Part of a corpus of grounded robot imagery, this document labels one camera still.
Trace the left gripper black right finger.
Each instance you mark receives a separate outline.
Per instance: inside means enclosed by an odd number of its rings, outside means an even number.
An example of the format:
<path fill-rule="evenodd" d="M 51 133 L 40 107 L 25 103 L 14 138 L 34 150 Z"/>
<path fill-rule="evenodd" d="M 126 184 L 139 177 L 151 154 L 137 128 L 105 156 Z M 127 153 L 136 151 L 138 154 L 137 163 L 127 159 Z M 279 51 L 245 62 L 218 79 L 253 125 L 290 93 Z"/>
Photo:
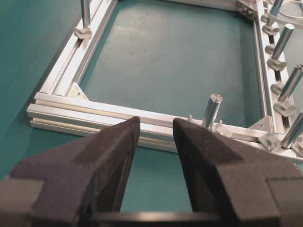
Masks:
<path fill-rule="evenodd" d="M 193 211 L 228 227 L 300 227 L 303 175 L 291 161 L 186 120 L 173 137 Z"/>

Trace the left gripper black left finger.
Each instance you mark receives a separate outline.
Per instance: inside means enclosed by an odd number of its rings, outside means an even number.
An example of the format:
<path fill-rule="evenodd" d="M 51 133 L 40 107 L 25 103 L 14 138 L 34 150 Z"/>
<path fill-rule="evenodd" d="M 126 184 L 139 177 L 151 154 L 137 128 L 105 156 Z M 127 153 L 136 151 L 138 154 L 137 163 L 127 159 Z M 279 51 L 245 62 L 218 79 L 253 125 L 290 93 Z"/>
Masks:
<path fill-rule="evenodd" d="M 0 182 L 3 227 L 75 227 L 119 211 L 140 136 L 133 117 L 20 160 Z"/>

